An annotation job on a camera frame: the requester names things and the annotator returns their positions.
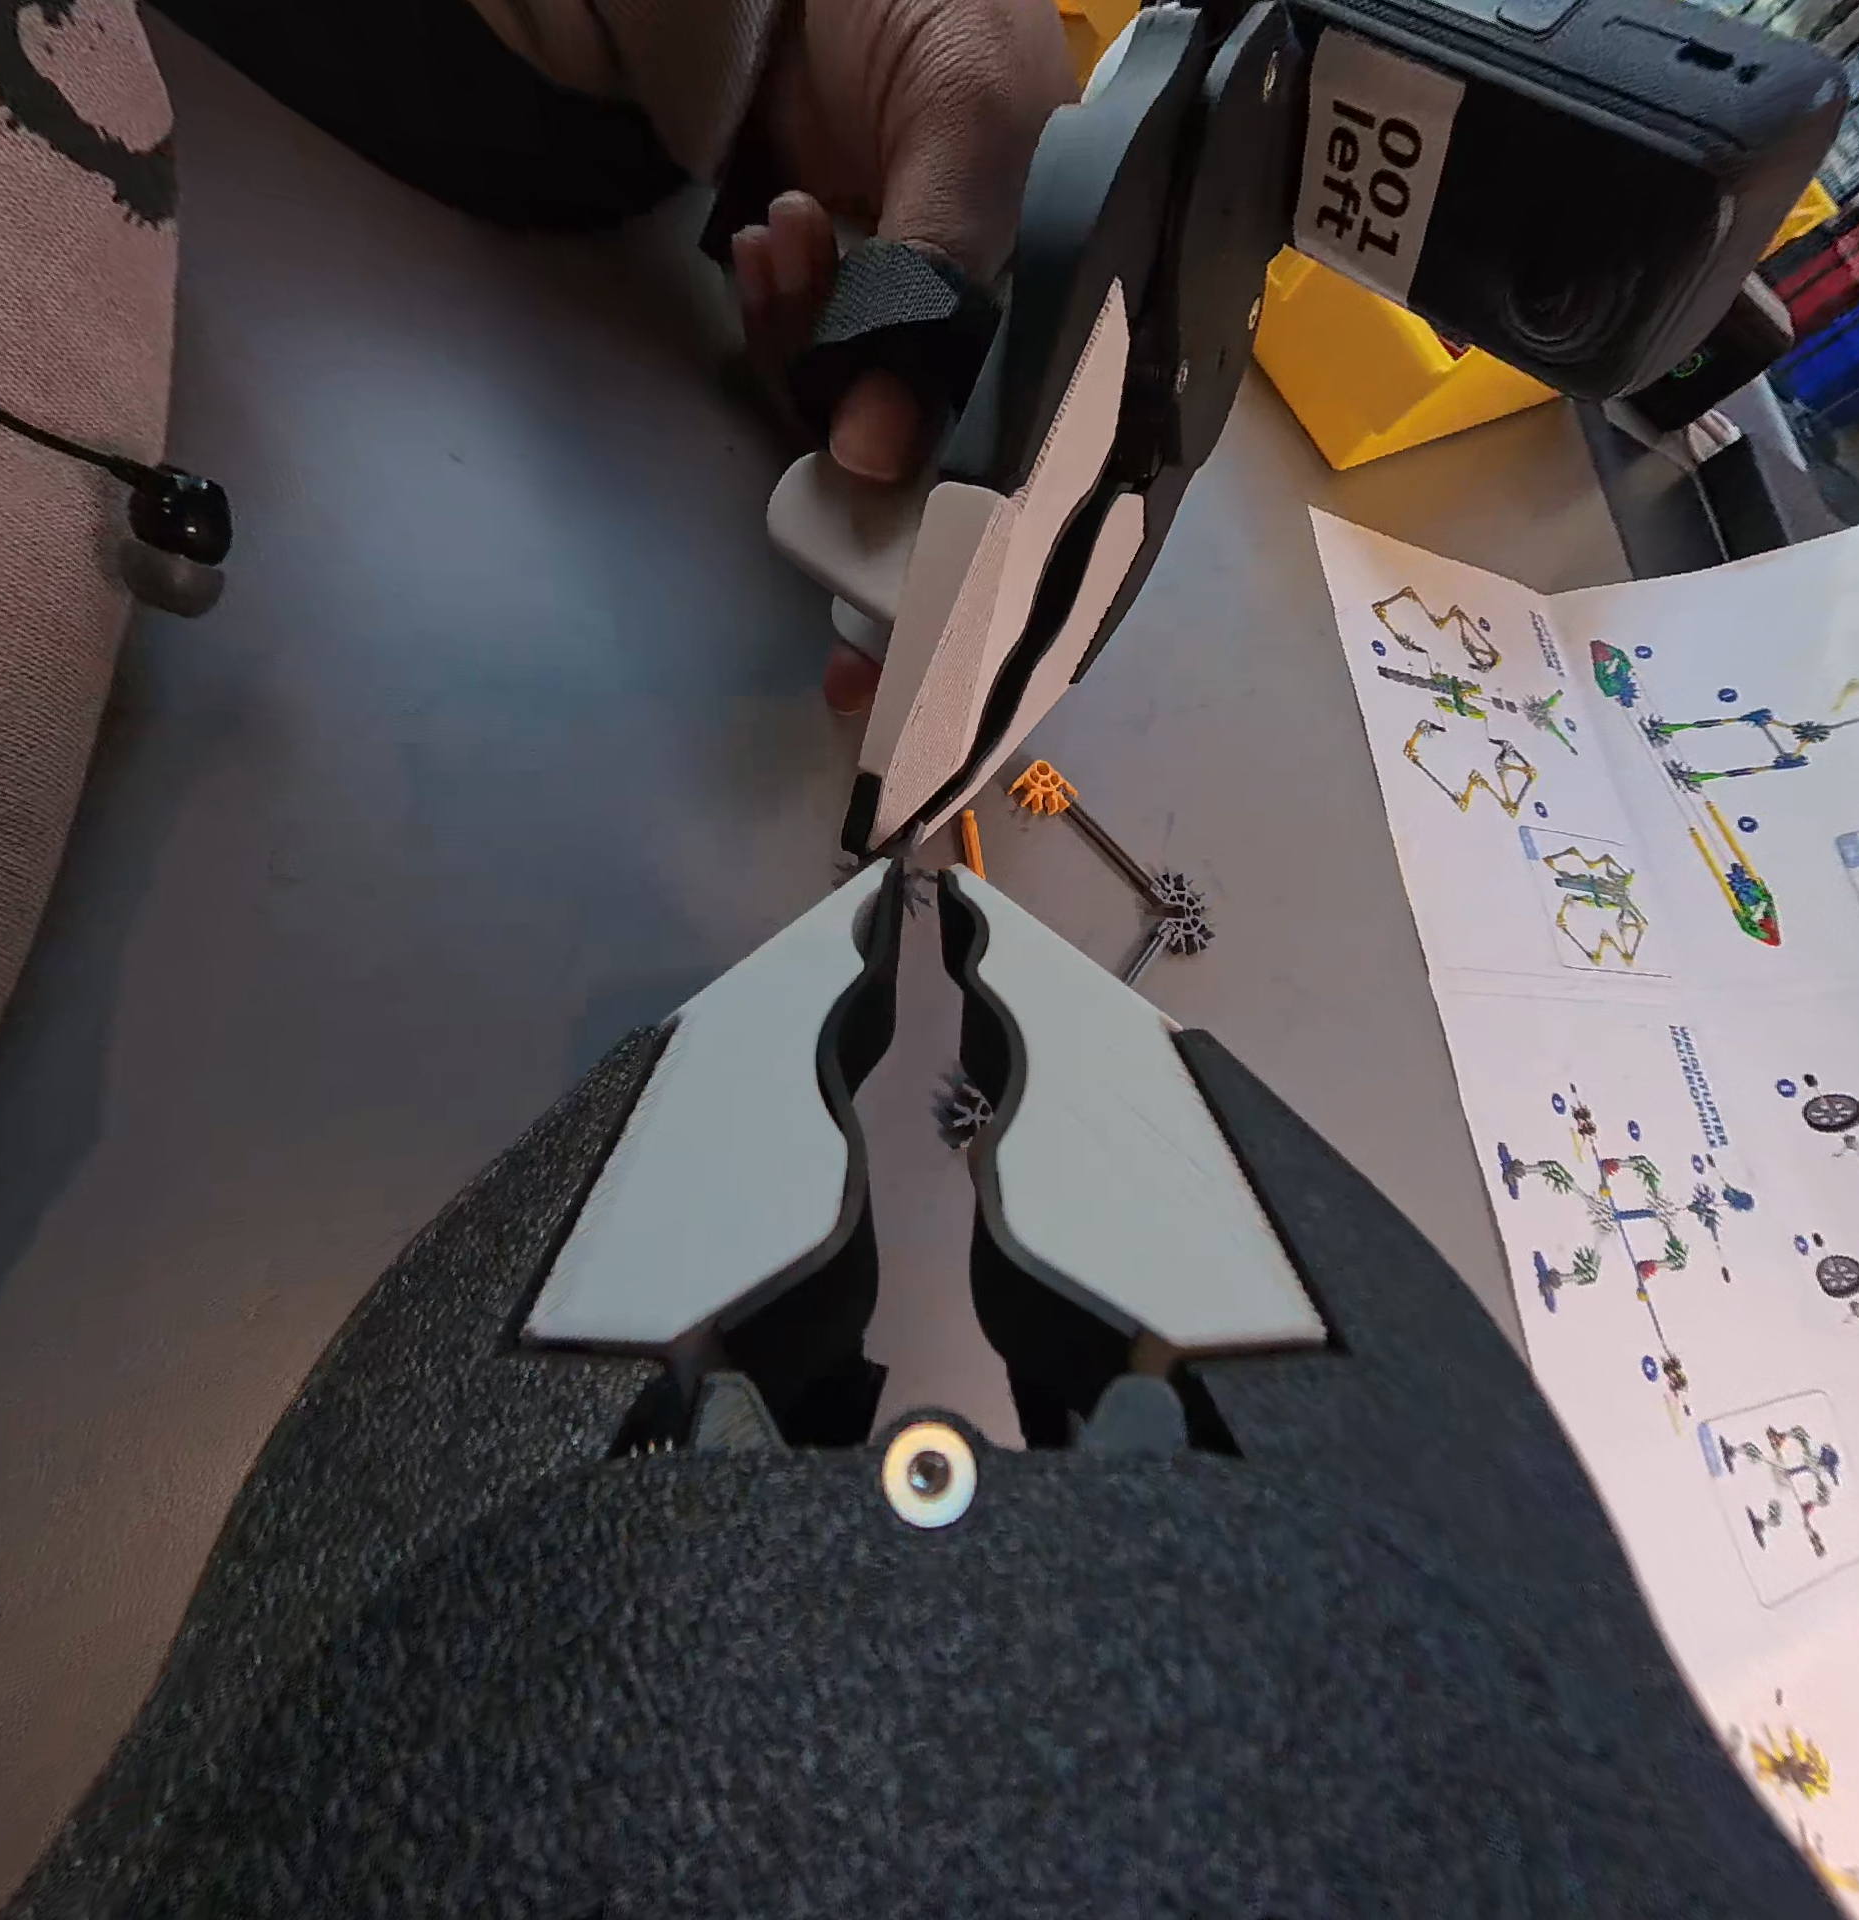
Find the person's left hand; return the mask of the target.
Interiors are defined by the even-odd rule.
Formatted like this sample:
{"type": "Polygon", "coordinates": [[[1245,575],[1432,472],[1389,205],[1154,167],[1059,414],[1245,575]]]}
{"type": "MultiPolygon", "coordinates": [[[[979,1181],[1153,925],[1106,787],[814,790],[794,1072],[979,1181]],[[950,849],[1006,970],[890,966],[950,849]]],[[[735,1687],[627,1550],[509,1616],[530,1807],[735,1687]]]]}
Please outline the person's left hand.
{"type": "Polygon", "coordinates": [[[743,336],[774,407],[861,230],[999,274],[1041,130],[1077,100],[1050,2],[718,5],[737,35],[748,220],[729,241],[743,336]]]}

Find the white instruction sheet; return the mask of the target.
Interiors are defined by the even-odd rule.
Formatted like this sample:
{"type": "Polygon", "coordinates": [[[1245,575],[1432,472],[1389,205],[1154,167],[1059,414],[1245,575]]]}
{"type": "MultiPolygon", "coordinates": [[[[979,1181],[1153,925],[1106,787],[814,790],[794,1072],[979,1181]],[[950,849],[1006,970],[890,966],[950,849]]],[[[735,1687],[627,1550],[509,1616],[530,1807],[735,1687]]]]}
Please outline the white instruction sheet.
{"type": "Polygon", "coordinates": [[[1859,1916],[1859,527],[1542,594],[1311,522],[1532,1373],[1859,1916]]]}

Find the black device green lights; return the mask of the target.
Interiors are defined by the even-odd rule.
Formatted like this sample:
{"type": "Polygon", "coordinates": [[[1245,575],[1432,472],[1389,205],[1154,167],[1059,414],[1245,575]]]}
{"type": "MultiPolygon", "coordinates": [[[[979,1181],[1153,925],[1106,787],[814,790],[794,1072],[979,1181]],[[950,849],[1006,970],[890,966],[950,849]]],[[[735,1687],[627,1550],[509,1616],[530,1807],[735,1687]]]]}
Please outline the black device green lights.
{"type": "Polygon", "coordinates": [[[1749,386],[1798,343],[1786,302],[1749,274],[1702,343],[1661,379],[1622,400],[1651,435],[1682,434],[1749,386]]]}

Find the grey desk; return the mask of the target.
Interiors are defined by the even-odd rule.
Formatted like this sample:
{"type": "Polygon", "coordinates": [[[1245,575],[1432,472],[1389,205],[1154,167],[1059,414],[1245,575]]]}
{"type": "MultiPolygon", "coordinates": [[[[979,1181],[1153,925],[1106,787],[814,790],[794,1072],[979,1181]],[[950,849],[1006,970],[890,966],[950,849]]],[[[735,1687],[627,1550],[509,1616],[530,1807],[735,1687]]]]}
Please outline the grey desk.
{"type": "MultiPolygon", "coordinates": [[[[142,617],[0,1031],[0,1907],[157,1678],[259,1449],[406,1243],[836,875],[863,732],[687,197],[507,237],[165,18],[173,453],[219,611],[142,617]]],[[[1031,752],[1207,895],[1145,989],[1520,1340],[1311,508],[1629,573],[1564,405],[1333,472],[1260,370],[1031,752]]]]}

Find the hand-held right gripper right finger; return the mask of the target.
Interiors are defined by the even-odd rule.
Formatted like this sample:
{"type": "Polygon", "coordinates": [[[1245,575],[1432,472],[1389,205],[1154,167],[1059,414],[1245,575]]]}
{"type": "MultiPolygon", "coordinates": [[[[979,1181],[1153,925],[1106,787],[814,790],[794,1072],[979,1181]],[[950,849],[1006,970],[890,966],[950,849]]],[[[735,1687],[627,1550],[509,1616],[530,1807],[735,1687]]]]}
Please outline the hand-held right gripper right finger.
{"type": "Polygon", "coordinates": [[[966,1145],[971,1294],[1017,1386],[1103,1386],[1169,1364],[1325,1347],[1183,1028],[966,867],[939,878],[966,1145]]]}

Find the rack of storage bins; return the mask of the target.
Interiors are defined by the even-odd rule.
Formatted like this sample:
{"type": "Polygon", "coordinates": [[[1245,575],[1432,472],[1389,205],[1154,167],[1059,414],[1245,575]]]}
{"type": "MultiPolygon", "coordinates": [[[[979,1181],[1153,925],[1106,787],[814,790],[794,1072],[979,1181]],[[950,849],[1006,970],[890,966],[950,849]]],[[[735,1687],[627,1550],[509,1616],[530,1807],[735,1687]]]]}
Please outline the rack of storage bins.
{"type": "Polygon", "coordinates": [[[1859,199],[1780,245],[1759,274],[1795,334],[1769,375],[1791,425],[1820,439],[1859,425],[1859,199]]]}

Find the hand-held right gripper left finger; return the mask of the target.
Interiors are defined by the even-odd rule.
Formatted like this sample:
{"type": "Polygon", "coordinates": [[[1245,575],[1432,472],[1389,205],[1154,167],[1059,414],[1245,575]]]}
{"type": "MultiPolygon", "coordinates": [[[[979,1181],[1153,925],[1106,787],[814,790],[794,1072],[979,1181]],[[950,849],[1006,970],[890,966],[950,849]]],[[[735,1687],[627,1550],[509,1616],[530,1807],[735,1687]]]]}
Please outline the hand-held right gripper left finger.
{"type": "Polygon", "coordinates": [[[685,1002],[552,1258],[524,1339],[666,1356],[720,1331],[813,1377],[870,1323],[854,1092],[896,1021],[906,869],[838,885],[685,1002]]]}

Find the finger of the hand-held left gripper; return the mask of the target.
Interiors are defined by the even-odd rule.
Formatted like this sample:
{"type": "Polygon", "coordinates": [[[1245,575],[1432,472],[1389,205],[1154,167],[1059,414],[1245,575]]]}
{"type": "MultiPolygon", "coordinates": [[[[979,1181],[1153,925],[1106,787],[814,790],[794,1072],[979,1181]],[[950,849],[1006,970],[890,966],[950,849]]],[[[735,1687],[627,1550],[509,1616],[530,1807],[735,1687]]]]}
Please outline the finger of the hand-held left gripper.
{"type": "Polygon", "coordinates": [[[1086,573],[1086,588],[1109,588],[1103,594],[1099,617],[1089,635],[1082,657],[1074,666],[1072,682],[1082,682],[1092,664],[1106,649],[1121,626],[1145,579],[1150,573],[1150,508],[1143,492],[1117,492],[1106,524],[1096,545],[1096,561],[1086,573]]]}
{"type": "Polygon", "coordinates": [[[927,495],[847,813],[848,853],[941,828],[1068,685],[1109,590],[1086,588],[1086,573],[1117,492],[1089,527],[1086,573],[1067,590],[1059,629],[1039,642],[1031,678],[1008,696],[1008,721],[988,745],[985,711],[1031,627],[1042,573],[1109,463],[1130,346],[1115,278],[1031,477],[1014,492],[946,477],[927,495]]]}

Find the small black earbud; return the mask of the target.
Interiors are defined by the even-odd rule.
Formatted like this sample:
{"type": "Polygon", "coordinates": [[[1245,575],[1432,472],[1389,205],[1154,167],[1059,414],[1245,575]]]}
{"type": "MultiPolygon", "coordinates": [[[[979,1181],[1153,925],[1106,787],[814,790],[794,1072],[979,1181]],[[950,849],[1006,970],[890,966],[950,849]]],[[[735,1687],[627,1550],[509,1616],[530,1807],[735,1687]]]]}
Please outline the small black earbud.
{"type": "Polygon", "coordinates": [[[152,611],[201,617],[220,603],[234,541],[220,481],[182,468],[138,468],[129,480],[129,531],[118,569],[129,594],[152,611]]]}

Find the person's left forearm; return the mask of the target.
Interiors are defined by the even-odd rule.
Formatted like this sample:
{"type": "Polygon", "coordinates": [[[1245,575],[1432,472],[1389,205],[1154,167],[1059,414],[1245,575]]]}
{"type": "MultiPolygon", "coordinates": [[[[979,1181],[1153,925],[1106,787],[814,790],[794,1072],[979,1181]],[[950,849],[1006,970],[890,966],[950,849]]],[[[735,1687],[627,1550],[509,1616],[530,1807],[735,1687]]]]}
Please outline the person's left forearm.
{"type": "Polygon", "coordinates": [[[559,86],[627,101],[665,151],[714,181],[765,77],[786,2],[477,2],[484,25],[559,86]]]}

